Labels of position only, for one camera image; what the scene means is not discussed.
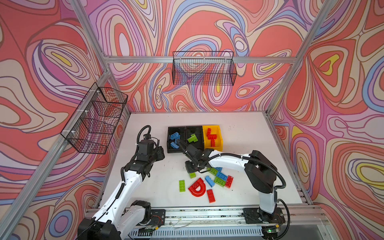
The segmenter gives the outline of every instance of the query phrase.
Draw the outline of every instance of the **wire mesh basket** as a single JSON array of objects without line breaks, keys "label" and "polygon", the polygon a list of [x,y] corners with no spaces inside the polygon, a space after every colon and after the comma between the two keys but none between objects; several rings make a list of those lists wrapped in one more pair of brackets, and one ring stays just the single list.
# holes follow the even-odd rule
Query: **wire mesh basket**
[{"label": "wire mesh basket", "polygon": [[237,71],[232,51],[174,51],[174,85],[231,85]]},{"label": "wire mesh basket", "polygon": [[127,100],[118,90],[98,87],[65,138],[78,152],[105,154]]}]

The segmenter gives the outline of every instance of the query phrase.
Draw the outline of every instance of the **yellow plastic tray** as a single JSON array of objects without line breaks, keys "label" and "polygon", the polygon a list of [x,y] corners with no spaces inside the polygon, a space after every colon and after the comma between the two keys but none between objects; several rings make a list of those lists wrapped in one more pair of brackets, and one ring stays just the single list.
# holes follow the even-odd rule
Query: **yellow plastic tray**
[{"label": "yellow plastic tray", "polygon": [[[208,128],[211,129],[211,134],[217,135],[217,139],[215,139],[215,147],[211,147],[211,140],[209,140],[207,137]],[[212,148],[220,152],[223,151],[223,138],[221,137],[221,131],[220,131],[219,125],[203,126],[203,133],[204,133],[204,148]]]}]

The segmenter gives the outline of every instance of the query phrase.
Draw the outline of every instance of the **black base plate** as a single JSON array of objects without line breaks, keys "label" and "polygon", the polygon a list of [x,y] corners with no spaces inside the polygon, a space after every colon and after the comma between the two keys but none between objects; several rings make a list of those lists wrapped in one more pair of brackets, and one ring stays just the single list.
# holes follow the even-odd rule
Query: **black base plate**
[{"label": "black base plate", "polygon": [[151,209],[151,220],[146,225],[137,224],[137,226],[162,226],[164,225],[166,218],[166,210],[165,209]]},{"label": "black base plate", "polygon": [[273,214],[261,214],[262,211],[260,211],[259,208],[245,208],[243,209],[243,212],[244,214],[246,214],[244,217],[245,223],[247,224],[265,222],[278,224],[285,223],[283,212],[279,207],[275,207],[275,211]]}]

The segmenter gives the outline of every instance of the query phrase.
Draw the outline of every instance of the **white table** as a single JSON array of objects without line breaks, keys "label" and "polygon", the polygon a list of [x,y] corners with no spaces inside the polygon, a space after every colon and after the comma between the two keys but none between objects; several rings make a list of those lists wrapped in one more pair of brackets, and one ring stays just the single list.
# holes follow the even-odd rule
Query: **white table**
[{"label": "white table", "polygon": [[[259,150],[278,169],[286,181],[285,189],[278,189],[278,198],[287,204],[301,204],[302,201],[292,181],[285,162],[279,152],[276,142],[269,130],[263,113],[139,113],[132,114],[118,150],[115,162],[108,179],[101,205],[119,183],[120,168],[125,166],[136,149],[136,137],[145,125],[151,125],[151,136],[160,139],[164,148],[165,159],[155,162],[151,177],[146,177],[128,203],[144,200],[152,207],[196,207],[196,206],[234,206],[258,205],[258,191],[253,188],[245,172],[223,169],[225,175],[234,177],[230,189],[219,185],[213,186],[216,202],[209,204],[207,194],[201,197],[193,196],[188,187],[199,177],[214,176],[208,172],[196,173],[197,177],[190,179],[185,169],[187,157],[182,153],[167,153],[167,131],[169,126],[220,125],[223,137],[223,152],[236,154],[251,153]],[[179,180],[185,180],[185,192],[179,192]],[[277,178],[275,185],[281,182]]]}]

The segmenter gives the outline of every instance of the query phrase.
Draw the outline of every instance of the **black plastic tray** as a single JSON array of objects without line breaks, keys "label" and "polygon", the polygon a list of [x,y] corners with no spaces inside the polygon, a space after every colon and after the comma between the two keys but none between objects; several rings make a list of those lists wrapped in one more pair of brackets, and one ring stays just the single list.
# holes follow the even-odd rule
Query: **black plastic tray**
[{"label": "black plastic tray", "polygon": [[[204,150],[204,136],[203,136],[203,126],[186,126],[186,127],[168,127],[168,139],[167,139],[167,153],[174,152],[183,152],[181,148],[173,148],[170,143],[175,140],[171,140],[170,136],[178,132],[180,134],[180,141],[186,144],[192,144],[197,149]],[[188,142],[188,138],[191,137],[191,134],[195,134],[197,137],[197,142]]]}]

